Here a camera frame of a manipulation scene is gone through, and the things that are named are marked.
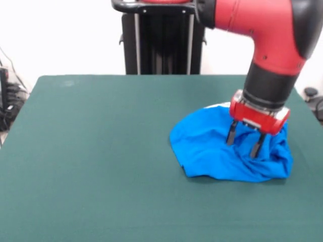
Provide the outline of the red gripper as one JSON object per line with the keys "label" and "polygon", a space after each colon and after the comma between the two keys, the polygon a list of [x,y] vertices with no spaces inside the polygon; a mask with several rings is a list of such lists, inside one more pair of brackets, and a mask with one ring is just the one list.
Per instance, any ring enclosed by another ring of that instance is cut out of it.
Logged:
{"label": "red gripper", "polygon": [[238,122],[245,122],[262,132],[250,152],[250,157],[256,158],[262,148],[266,134],[276,135],[280,132],[290,116],[290,109],[287,107],[283,107],[279,111],[257,109],[244,100],[243,90],[237,90],[231,99],[229,113],[234,120],[227,135],[227,145],[231,146],[234,143]]}

